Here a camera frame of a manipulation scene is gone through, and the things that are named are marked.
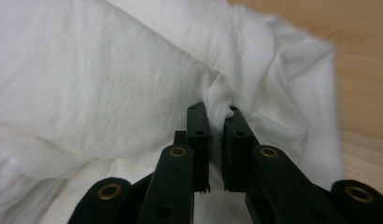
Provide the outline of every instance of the wooden table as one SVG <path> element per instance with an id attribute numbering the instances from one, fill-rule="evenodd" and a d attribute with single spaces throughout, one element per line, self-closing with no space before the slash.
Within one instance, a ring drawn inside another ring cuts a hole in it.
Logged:
<path id="1" fill-rule="evenodd" d="M 275 13 L 337 46 L 346 178 L 383 194 L 383 0 L 231 0 Z"/>

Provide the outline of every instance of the wrinkled fabric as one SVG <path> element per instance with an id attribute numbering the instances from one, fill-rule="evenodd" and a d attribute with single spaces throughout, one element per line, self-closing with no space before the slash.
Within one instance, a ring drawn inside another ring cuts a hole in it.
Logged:
<path id="1" fill-rule="evenodd" d="M 224 192 L 223 122 L 315 184 L 342 177 L 333 46 L 282 19 L 211 0 L 0 0 L 0 223 L 66 223 L 95 182 L 154 171 L 186 108 L 214 134 L 194 223 L 250 223 Z"/>

